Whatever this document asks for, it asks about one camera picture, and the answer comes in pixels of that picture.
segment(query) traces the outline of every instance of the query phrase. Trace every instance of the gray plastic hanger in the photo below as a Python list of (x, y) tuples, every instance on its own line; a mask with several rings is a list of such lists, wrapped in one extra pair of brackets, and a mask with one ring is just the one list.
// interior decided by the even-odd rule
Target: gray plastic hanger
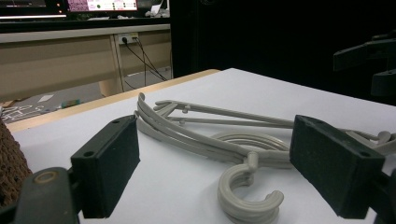
[[(170, 117), (175, 110), (247, 120)], [(135, 114), (139, 118), (137, 129), (142, 133), (208, 158), (236, 164), (223, 173), (218, 187), (219, 204), (232, 222), (270, 223), (276, 218), (284, 197), (282, 192), (275, 190), (261, 202), (247, 202), (236, 197), (233, 190), (250, 186), (259, 167), (291, 168), (289, 146), (264, 133), (230, 132), (207, 137), (179, 125), (195, 122), (292, 129), (293, 121), (170, 100), (156, 102), (151, 109), (145, 103), (143, 93), (139, 93)], [(382, 153), (390, 154), (396, 150), (395, 133), (381, 132), (373, 136), (353, 130), (342, 131)]]

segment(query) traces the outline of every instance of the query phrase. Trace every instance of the wooden panel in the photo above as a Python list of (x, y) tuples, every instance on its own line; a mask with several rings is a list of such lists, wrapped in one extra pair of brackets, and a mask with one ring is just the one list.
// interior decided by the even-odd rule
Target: wooden panel
[[(170, 31), (154, 31), (138, 33), (139, 40), (146, 52), (149, 60), (146, 58), (147, 64), (152, 62), (155, 68), (161, 68), (171, 65), (171, 41)], [(131, 51), (143, 60), (143, 52), (138, 44), (129, 44), (129, 50), (124, 45), (120, 45), (120, 56), (122, 64), (122, 73), (127, 76), (129, 74), (142, 72), (145, 66)]]
[(23, 130), (26, 130), (29, 128), (34, 128), (36, 126), (39, 126), (39, 125), (42, 125), (45, 123), (53, 122), (58, 119), (63, 119), (63, 118), (69, 117), (69, 116), (76, 115), (78, 113), (92, 110), (92, 109), (95, 109), (100, 106), (109, 105), (109, 104), (116, 103), (118, 101), (136, 97), (140, 92), (145, 93), (145, 92), (158, 91), (158, 90), (161, 90), (164, 88), (172, 87), (172, 86), (175, 86), (175, 85), (187, 82), (187, 81), (194, 80), (196, 78), (209, 76), (209, 75), (217, 73), (217, 72), (219, 72), (219, 70), (215, 70), (215, 69), (205, 70), (205, 71), (202, 71), (199, 73), (191, 74), (189, 76), (178, 77), (178, 78), (175, 78), (172, 80), (167, 80), (165, 82), (160, 82), (160, 83), (157, 83), (154, 85), (150, 85), (150, 86), (141, 88), (139, 90), (126, 91), (124, 93), (120, 93), (120, 94), (112, 95), (112, 96), (109, 96), (109, 97), (106, 97), (103, 99), (91, 101), (86, 104), (75, 105), (72, 107), (68, 107), (66, 109), (57, 110), (52, 113), (32, 117), (29, 119), (23, 119), (23, 120), (20, 120), (17, 122), (12, 122), (12, 123), (9, 123), (6, 125), (7, 125), (7, 128), (12, 133), (23, 131)]
[(119, 78), (111, 35), (0, 44), (0, 102)]

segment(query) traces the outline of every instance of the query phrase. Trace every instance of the white table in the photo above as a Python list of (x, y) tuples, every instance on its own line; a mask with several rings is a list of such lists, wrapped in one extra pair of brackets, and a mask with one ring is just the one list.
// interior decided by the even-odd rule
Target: white table
[[(156, 101), (176, 100), (280, 119), (305, 115), (338, 128), (375, 135), (380, 131), (396, 133), (394, 106), (314, 90), (237, 69), (145, 94), (151, 107)], [(53, 166), (68, 169), (71, 166), (69, 158), (74, 152), (111, 120), (133, 114), (136, 102), (136, 97), (107, 102), (95, 109), (12, 134), (20, 142), (33, 172)], [(287, 144), (291, 138), (291, 130), (207, 124), (186, 124), (185, 128), (205, 135), (254, 130), (278, 137)], [(138, 138), (141, 162), (111, 217), (84, 219), (80, 214), (81, 223), (231, 223), (218, 204), (217, 187), (221, 174), (233, 164), (212, 161), (143, 133), (138, 133)], [(387, 156), (384, 172), (390, 174), (393, 168), (396, 168), (396, 157)], [(285, 195), (275, 221), (278, 224), (373, 223), (375, 218), (372, 210), (364, 220), (338, 217), (295, 169), (260, 168), (255, 174), (255, 183), (235, 193), (248, 201), (261, 201), (275, 189)]]

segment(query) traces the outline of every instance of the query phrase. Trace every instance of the computer monitor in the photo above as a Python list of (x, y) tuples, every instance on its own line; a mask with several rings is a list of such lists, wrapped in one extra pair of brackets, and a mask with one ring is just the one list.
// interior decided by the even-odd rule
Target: computer monitor
[(0, 0), (0, 21), (64, 19), (64, 0)]
[(136, 0), (67, 0), (68, 12), (137, 11)]

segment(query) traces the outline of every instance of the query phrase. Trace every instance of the dark background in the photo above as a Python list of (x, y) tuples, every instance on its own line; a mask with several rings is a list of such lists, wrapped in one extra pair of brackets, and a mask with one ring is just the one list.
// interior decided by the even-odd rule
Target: dark background
[(371, 95), (387, 60), (334, 72), (332, 56), (396, 29), (392, 1), (171, 0), (174, 77), (238, 68), (289, 82), (396, 105)]

